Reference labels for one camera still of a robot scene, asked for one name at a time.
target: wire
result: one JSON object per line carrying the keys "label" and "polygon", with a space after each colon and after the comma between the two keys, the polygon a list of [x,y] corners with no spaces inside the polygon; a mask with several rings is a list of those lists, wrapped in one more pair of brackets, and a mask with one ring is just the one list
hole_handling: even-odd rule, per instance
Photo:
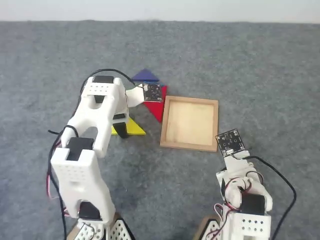
{"label": "wire", "polygon": [[263,176],[260,172],[258,172],[258,171],[248,171],[248,172],[245,174],[245,176],[247,177],[249,173],[256,173],[256,174],[258,174],[258,175],[261,177],[261,179],[260,179],[261,184],[262,184],[262,185],[264,184],[265,179],[264,179],[264,176]]}
{"label": "wire", "polygon": [[[226,193],[227,192],[227,188],[228,186],[230,185],[231,182],[234,182],[236,179],[240,179],[240,177],[234,177],[234,178],[231,178],[227,184],[225,185],[225,188],[224,188],[224,192]],[[234,210],[234,211],[237,211],[239,210],[237,207],[233,206],[230,202],[228,202],[226,196],[224,196],[224,204],[227,205],[230,209]]]}
{"label": "wire", "polygon": [[[61,132],[59,132],[59,134],[56,136],[51,148],[50,148],[50,151],[49,151],[49,154],[48,154],[48,168],[47,168],[47,181],[48,180],[51,180],[57,194],[58,194],[58,198],[59,198],[59,204],[60,204],[60,211],[61,211],[61,218],[62,218],[62,224],[63,224],[63,239],[64,240],[67,240],[67,226],[66,226],[66,219],[65,219],[65,211],[64,211],[64,203],[63,203],[63,200],[62,200],[62,197],[60,195],[60,192],[59,192],[59,186],[56,182],[56,180],[54,179],[54,176],[53,176],[53,173],[52,173],[52,166],[51,166],[51,158],[54,154],[54,151],[55,149],[57,148],[57,146],[59,145],[59,142],[60,142],[60,138],[64,132],[64,130],[66,128],[71,128],[74,130],[74,133],[77,137],[79,137],[79,134],[78,134],[78,131],[76,130],[76,128],[74,126],[71,126],[71,125],[66,125],[63,130]],[[47,191],[49,192],[50,190],[50,187],[49,187],[49,184],[47,184]]]}
{"label": "wire", "polygon": [[262,158],[258,157],[258,156],[247,156],[244,157],[243,159],[257,159],[260,162],[262,162],[263,164],[267,165],[269,168],[271,168],[273,171],[275,171],[276,174],[278,174],[285,182],[286,184],[291,188],[292,192],[293,192],[293,199],[292,202],[290,203],[290,205],[288,206],[288,208],[285,210],[284,214],[282,215],[278,225],[275,228],[275,231],[273,233],[273,236],[271,238],[271,240],[275,240],[277,237],[277,234],[280,230],[280,227],[282,225],[282,223],[284,222],[286,216],[288,215],[288,213],[290,212],[290,210],[292,209],[292,207],[294,206],[294,204],[296,203],[297,200],[297,192],[294,188],[294,186],[292,186],[292,184],[288,181],[288,179],[286,179],[285,176],[283,176],[274,166],[272,166],[270,163],[268,163],[267,161],[263,160]]}
{"label": "wire", "polygon": [[224,208],[223,206],[220,204],[220,203],[216,203],[215,205],[213,205],[213,210],[215,211],[215,213],[219,216],[220,218],[220,223],[223,222],[223,213],[224,213]]}
{"label": "wire", "polygon": [[224,219],[224,222],[223,222],[222,226],[221,226],[218,230],[210,231],[210,232],[206,235],[205,238],[207,238],[208,235],[213,234],[213,236],[212,236],[212,238],[211,238],[210,240],[214,240],[214,239],[220,234],[220,232],[222,231],[222,229],[223,229],[224,226],[226,225],[228,215],[229,215],[229,213],[231,213],[231,212],[234,212],[234,210],[230,209],[229,211],[227,211],[226,214],[225,214],[225,219]]}

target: red wire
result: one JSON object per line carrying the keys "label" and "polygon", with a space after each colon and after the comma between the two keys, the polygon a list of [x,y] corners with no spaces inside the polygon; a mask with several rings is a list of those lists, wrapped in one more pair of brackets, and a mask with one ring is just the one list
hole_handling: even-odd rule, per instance
{"label": "red wire", "polygon": [[226,214],[225,214],[225,220],[224,220],[224,223],[223,225],[219,228],[219,230],[217,231],[217,233],[215,235],[212,236],[212,238],[210,240],[214,240],[218,235],[219,233],[222,231],[222,229],[224,228],[224,226],[226,225],[226,222],[227,222],[227,218],[228,218],[228,215],[230,212],[233,212],[234,210],[229,210]]}

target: wooden frame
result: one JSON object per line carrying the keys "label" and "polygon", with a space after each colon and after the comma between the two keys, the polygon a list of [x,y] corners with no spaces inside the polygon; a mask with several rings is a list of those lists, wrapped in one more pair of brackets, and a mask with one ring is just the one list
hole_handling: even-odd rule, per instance
{"label": "wooden frame", "polygon": [[166,96],[160,146],[217,151],[217,100]]}

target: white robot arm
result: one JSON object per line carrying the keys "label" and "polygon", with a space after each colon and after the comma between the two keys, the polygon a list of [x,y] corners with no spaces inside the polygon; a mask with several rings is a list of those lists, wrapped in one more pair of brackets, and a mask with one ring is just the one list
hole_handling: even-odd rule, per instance
{"label": "white robot arm", "polygon": [[291,188],[293,201],[283,214],[272,239],[293,207],[297,193],[291,183],[273,166],[245,150],[237,129],[216,136],[226,168],[216,174],[223,205],[215,204],[219,219],[210,219],[200,240],[268,240],[271,233],[273,199],[263,186],[263,176],[248,159],[258,159],[272,168]]}
{"label": "white robot arm", "polygon": [[[122,138],[128,136],[129,107],[143,101],[140,86],[126,91],[120,78],[90,77],[76,112],[67,123],[72,128],[65,128],[61,135],[62,147],[54,151],[51,165],[68,214],[91,229],[84,231],[84,235],[80,233],[86,237],[81,239],[110,239],[110,224],[116,210],[97,158],[106,156],[112,126]],[[97,128],[96,138],[81,137],[90,127]]]}

